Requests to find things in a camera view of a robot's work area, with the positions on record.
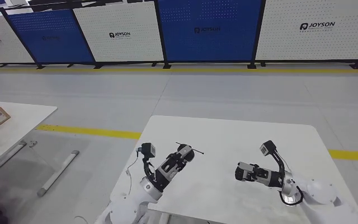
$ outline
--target pegboard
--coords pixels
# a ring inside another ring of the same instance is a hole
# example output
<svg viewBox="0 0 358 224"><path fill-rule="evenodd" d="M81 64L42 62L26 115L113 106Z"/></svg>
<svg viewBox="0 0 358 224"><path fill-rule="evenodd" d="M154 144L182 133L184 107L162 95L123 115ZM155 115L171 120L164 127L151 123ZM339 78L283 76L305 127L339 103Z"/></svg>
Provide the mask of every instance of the pegboard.
<svg viewBox="0 0 358 224"><path fill-rule="evenodd" d="M168 60L251 60L261 0L159 0Z"/></svg>
<svg viewBox="0 0 358 224"><path fill-rule="evenodd" d="M10 25L0 16L0 63L33 63Z"/></svg>
<svg viewBox="0 0 358 224"><path fill-rule="evenodd" d="M358 59L357 43L358 1L267 0L256 59Z"/></svg>
<svg viewBox="0 0 358 224"><path fill-rule="evenodd" d="M74 9L97 62L163 60L154 2Z"/></svg>
<svg viewBox="0 0 358 224"><path fill-rule="evenodd" d="M93 62L70 10L9 15L39 63Z"/></svg>

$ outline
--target yellow floor line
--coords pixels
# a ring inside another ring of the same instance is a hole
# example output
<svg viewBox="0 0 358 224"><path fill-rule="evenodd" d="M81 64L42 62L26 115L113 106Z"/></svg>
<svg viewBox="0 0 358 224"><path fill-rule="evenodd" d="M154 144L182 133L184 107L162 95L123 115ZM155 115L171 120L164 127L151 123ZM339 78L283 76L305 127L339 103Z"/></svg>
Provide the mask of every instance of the yellow floor line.
<svg viewBox="0 0 358 224"><path fill-rule="evenodd" d="M139 132L126 132L122 130L105 130L94 128L79 128L79 127L67 127L59 125L40 125L36 130L46 130L50 132L65 132L73 134L89 134L93 136L107 136L115 138L130 138L139 139L141 133ZM345 150L328 150L332 158L340 160L358 160L358 151L345 151Z"/></svg>
<svg viewBox="0 0 358 224"><path fill-rule="evenodd" d="M35 69L35 68L0 68L0 72L36 72L36 73L46 73L46 72L91 72L91 73L100 73L100 72L192 72L192 73L233 73L233 72L250 72L250 73L337 73L337 74L347 74L347 73L358 73L358 69L269 69L269 68L259 68L259 69L245 69L245 68L171 68L171 69L161 69L161 68L101 68L101 69L92 69L92 68L44 68L44 69Z"/></svg>
<svg viewBox="0 0 358 224"><path fill-rule="evenodd" d="M139 139L141 135L141 133L139 132L126 132L122 130L66 127L66 126L47 125L47 124L38 126L36 130L47 130L50 132L66 132L66 133L73 133L73 134L89 134L93 136L107 136L107 137L131 138L131 139Z"/></svg>
<svg viewBox="0 0 358 224"><path fill-rule="evenodd" d="M329 154L339 160L358 160L358 151L329 150Z"/></svg>

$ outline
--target white robotic arm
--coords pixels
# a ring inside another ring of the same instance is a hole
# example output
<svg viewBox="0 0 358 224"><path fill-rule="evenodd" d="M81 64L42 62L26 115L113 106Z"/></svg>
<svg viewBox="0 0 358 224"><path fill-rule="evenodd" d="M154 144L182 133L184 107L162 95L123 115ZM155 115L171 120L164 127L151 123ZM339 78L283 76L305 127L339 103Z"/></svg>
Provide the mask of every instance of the white robotic arm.
<svg viewBox="0 0 358 224"><path fill-rule="evenodd" d="M288 206L299 204L312 224L358 224L358 212L341 198L336 188L329 183L315 179L304 180L285 171L284 163L272 141L260 147L267 156L272 155L279 164L279 172L260 168L257 164L239 162L235 178L280 188L280 197ZM295 203L285 202L282 195L296 199Z"/></svg>
<svg viewBox="0 0 358 224"><path fill-rule="evenodd" d="M166 160L155 172L151 172L150 158L156 156L156 149L151 143L144 143L137 149L144 155L144 172L134 194L118 197L110 202L107 208L97 217L95 224L145 224L148 220L147 210L149 203L157 203L163 195L164 188L172 181L195 154L191 146L180 144L177 152L169 154Z"/></svg>

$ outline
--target blue panel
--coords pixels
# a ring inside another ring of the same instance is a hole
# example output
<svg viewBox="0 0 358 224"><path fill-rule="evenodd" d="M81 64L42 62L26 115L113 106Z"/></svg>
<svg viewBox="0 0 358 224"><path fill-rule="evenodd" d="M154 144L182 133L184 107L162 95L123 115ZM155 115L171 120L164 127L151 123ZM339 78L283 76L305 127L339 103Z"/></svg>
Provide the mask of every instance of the blue panel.
<svg viewBox="0 0 358 224"><path fill-rule="evenodd" d="M9 15L40 63L93 62L70 10Z"/></svg>
<svg viewBox="0 0 358 224"><path fill-rule="evenodd" d="M251 60L261 0L159 0L168 60Z"/></svg>

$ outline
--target gray floor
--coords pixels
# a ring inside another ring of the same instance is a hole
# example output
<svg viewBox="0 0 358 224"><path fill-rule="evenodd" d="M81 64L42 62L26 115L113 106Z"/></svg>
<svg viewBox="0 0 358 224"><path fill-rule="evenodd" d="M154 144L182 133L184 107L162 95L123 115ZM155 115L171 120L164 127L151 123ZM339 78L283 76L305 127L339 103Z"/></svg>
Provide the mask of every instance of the gray floor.
<svg viewBox="0 0 358 224"><path fill-rule="evenodd" d="M358 150L357 86L358 76L345 73L0 70L0 101L59 108L46 124L141 132L151 115L310 124L327 148L353 151ZM39 130L29 139L38 145L25 147L0 169L0 204L16 224L84 223L75 216L93 223L136 142ZM36 191L53 170L33 150L54 167L72 150L81 152L40 199ZM358 161L335 162L358 200ZM184 223L178 217L174 222Z"/></svg>

